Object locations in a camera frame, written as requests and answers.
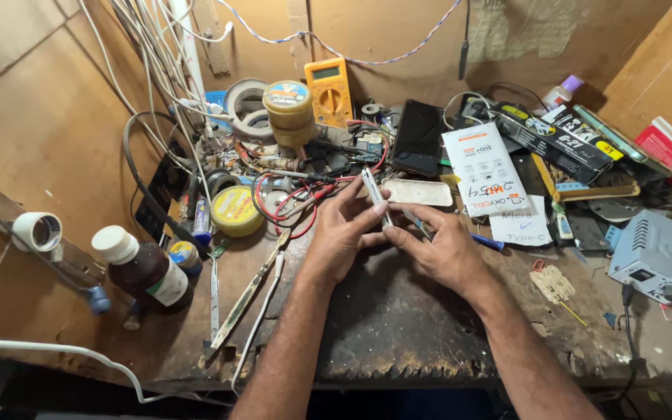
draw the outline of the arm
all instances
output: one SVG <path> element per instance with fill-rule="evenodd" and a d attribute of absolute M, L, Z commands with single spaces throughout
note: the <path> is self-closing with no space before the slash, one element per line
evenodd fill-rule
<path fill-rule="evenodd" d="M 494 361 L 520 418 L 602 419 L 530 326 L 507 288 L 489 272 L 460 220 L 424 205 L 407 208 L 437 232 L 429 243 L 386 226 L 388 241 L 415 258 L 416 268 L 449 287 L 479 313 Z"/>
<path fill-rule="evenodd" d="M 230 418 L 305 418 L 331 293 L 360 249 L 385 243 L 382 233 L 366 232 L 380 223 L 387 202 L 370 208 L 366 199 L 356 199 L 361 187 L 357 178 L 319 208 L 313 241 L 282 317 Z"/>

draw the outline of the hand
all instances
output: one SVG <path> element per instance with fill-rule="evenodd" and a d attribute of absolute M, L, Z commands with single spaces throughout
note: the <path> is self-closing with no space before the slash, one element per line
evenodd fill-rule
<path fill-rule="evenodd" d="M 467 300 L 475 285 L 494 281 L 468 229 L 457 216 L 418 204 L 391 204 L 390 209 L 406 209 L 436 232 L 432 242 L 424 243 L 404 229 L 383 226 L 387 240 L 414 257 L 418 272 L 432 277 Z"/>
<path fill-rule="evenodd" d="M 318 208 L 315 235 L 301 273 L 313 274 L 335 285 L 346 276 L 362 248 L 386 243 L 382 232 L 366 232 L 381 222 L 387 212 L 387 201 L 373 205 L 368 196 L 358 199 L 361 188 L 362 178 L 357 177 Z M 390 196 L 389 191 L 382 194 L 386 199 Z"/>

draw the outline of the gray power supply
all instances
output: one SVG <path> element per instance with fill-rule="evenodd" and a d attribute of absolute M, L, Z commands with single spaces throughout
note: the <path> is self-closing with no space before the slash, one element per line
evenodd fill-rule
<path fill-rule="evenodd" d="M 632 218 L 616 245 L 609 276 L 672 303 L 672 220 L 649 210 Z"/>

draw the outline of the white packaging box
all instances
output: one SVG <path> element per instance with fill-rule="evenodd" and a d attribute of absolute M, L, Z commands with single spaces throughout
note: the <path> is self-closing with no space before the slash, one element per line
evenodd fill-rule
<path fill-rule="evenodd" d="M 444 133 L 458 190 L 469 216 L 528 208 L 528 196 L 512 165 L 497 126 L 490 122 Z"/>

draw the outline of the wooden workbench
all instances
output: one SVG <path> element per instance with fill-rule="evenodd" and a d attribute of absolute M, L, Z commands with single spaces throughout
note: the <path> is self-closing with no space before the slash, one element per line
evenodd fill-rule
<path fill-rule="evenodd" d="M 489 235 L 483 227 L 481 233 Z M 245 375 L 255 370 L 257 356 L 271 337 L 311 237 L 312 232 L 286 249 L 282 281 L 247 355 L 242 383 Z M 269 225 L 268 230 L 262 228 L 252 237 L 236 241 L 219 259 L 220 322 L 274 243 L 275 233 Z M 558 259 L 545 259 L 576 289 L 568 305 L 588 324 L 585 327 L 564 307 L 549 303 L 529 279 L 538 257 L 525 250 L 508 249 L 500 254 L 479 248 L 492 272 L 507 284 L 533 327 L 579 383 L 608 386 L 626 382 L 629 349 L 625 333 L 611 329 L 603 318 L 606 312 L 623 313 L 621 286 L 604 274 L 607 260 L 582 260 L 568 249 L 558 250 Z M 209 339 L 210 334 L 210 262 L 199 277 L 188 311 L 171 317 L 150 315 L 137 332 L 112 327 L 106 337 L 107 354 L 118 362 L 130 362 L 150 389 L 229 389 L 271 278 L 262 283 L 248 312 L 209 368 L 200 368 L 199 359 L 201 340 Z M 668 338 L 672 324 L 662 319 L 657 304 L 645 296 L 636 297 L 633 306 L 641 319 L 635 327 L 636 341 L 648 359 L 651 382 L 665 383 L 672 378 L 672 337 Z M 662 349 L 653 351 L 656 340 L 662 341 Z M 418 276 L 409 258 L 392 247 L 364 250 L 358 255 L 331 299 L 317 364 L 317 387 L 481 386 L 495 378 L 498 373 L 481 321 L 467 302 L 433 280 Z M 111 379 L 125 382 L 116 373 Z"/>
<path fill-rule="evenodd" d="M 23 212 L 0 193 L 0 215 Z M 490 236 L 488 227 L 481 234 Z M 247 355 L 243 380 L 256 367 L 276 319 L 303 261 L 313 232 L 291 241 L 282 281 L 262 328 Z M 5 240 L 0 238 L 0 247 Z M 267 224 L 237 239 L 219 259 L 219 314 L 224 320 L 275 244 Z M 623 313 L 621 285 L 606 275 L 608 259 L 555 250 L 543 258 L 558 267 L 576 292 L 567 304 L 587 323 L 582 325 L 562 306 L 546 300 L 529 279 L 538 258 L 508 247 L 497 253 L 479 245 L 482 257 L 512 291 L 533 327 L 560 362 L 582 385 L 623 385 L 629 350 L 624 331 L 603 318 Z M 74 255 L 81 251 L 74 249 Z M 158 392 L 229 389 L 229 380 L 270 277 L 226 346 L 210 367 L 199 367 L 201 342 L 210 339 L 210 262 L 196 284 L 191 307 L 173 316 L 149 314 L 141 329 L 122 329 L 130 298 L 110 282 L 111 311 L 91 316 L 87 306 L 59 285 L 45 265 L 31 255 L 10 250 L 0 267 L 0 339 L 55 342 L 91 348 L 132 369 L 146 389 Z M 95 273 L 94 267 L 89 270 Z M 657 302 L 637 294 L 632 302 L 635 344 L 647 359 L 649 379 L 672 384 L 672 323 Z M 60 368 L 77 375 L 128 384 L 120 372 L 87 357 L 69 353 L 0 351 L 5 357 Z M 462 387 L 499 383 L 480 320 L 460 297 L 433 280 L 417 276 L 410 259 L 389 246 L 362 251 L 346 279 L 335 289 L 316 373 L 317 387 Z"/>

